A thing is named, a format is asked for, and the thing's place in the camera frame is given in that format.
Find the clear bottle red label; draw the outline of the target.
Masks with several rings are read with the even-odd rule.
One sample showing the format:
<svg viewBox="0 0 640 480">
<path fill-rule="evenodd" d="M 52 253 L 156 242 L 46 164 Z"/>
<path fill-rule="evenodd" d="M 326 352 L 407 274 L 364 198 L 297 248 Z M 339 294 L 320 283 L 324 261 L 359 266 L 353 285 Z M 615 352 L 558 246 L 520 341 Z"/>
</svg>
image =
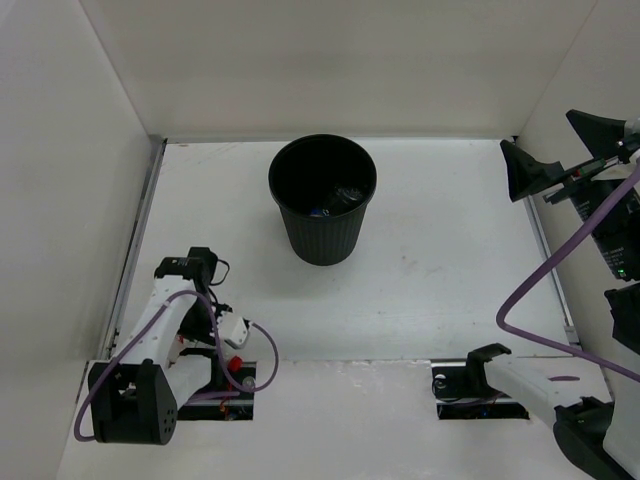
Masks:
<svg viewBox="0 0 640 480">
<path fill-rule="evenodd" d="M 188 347 L 169 355 L 164 367 L 169 371 L 207 371 L 209 373 L 226 367 L 231 373 L 237 372 L 244 360 L 237 354 L 221 354 L 216 349 Z"/>
</svg>

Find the clear bottle blue label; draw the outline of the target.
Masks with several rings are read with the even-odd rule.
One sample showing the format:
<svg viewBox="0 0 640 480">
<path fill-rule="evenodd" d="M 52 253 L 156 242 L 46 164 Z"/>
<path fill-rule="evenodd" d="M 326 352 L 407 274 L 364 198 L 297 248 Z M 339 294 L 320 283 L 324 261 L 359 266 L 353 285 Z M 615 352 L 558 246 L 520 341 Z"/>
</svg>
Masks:
<svg viewBox="0 0 640 480">
<path fill-rule="evenodd" d="M 329 218 L 344 215 L 359 207 L 364 200 L 365 192 L 362 189 L 336 184 L 319 204 L 310 210 L 309 216 Z"/>
</svg>

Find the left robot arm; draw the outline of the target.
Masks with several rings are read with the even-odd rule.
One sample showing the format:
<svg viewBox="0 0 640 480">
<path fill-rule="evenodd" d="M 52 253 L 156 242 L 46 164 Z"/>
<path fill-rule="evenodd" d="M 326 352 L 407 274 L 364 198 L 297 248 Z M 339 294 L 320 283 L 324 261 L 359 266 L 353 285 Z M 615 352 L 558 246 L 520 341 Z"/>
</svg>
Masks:
<svg viewBox="0 0 640 480">
<path fill-rule="evenodd" d="M 218 256 L 192 247 L 166 257 L 142 316 L 110 361 L 96 362 L 83 403 L 99 443 L 165 445 L 180 409 L 225 388 L 208 306 Z"/>
</svg>

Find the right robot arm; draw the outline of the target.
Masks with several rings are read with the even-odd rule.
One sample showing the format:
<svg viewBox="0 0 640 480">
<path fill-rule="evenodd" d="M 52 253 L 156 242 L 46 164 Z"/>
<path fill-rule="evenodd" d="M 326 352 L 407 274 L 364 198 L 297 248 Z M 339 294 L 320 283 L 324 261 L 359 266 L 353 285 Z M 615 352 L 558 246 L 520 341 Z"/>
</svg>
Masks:
<svg viewBox="0 0 640 480">
<path fill-rule="evenodd" d="M 572 109 L 566 118 L 590 159 L 566 168 L 541 163 L 512 141 L 500 147 L 512 201 L 541 193 L 545 202 L 569 201 L 582 224 L 499 307 L 506 333 L 593 365 L 591 377 L 552 374 L 515 357 L 501 344 L 471 351 L 464 384 L 474 399 L 502 394 L 552 432 L 564 457 L 592 479 L 639 476 L 639 122 Z M 507 316 L 541 280 L 592 240 L 624 287 L 605 291 L 619 358 L 607 360 L 582 348 L 511 325 Z"/>
</svg>

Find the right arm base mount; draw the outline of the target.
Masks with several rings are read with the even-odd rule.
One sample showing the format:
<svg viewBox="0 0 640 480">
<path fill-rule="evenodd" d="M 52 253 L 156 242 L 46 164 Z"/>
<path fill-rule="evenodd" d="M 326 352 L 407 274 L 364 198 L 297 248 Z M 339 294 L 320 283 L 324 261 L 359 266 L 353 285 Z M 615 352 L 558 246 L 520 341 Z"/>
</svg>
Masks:
<svg viewBox="0 0 640 480">
<path fill-rule="evenodd" d="M 463 360 L 431 362 L 431 389 L 439 420 L 529 420 L 529 412 L 496 390 L 478 390 L 466 377 Z"/>
</svg>

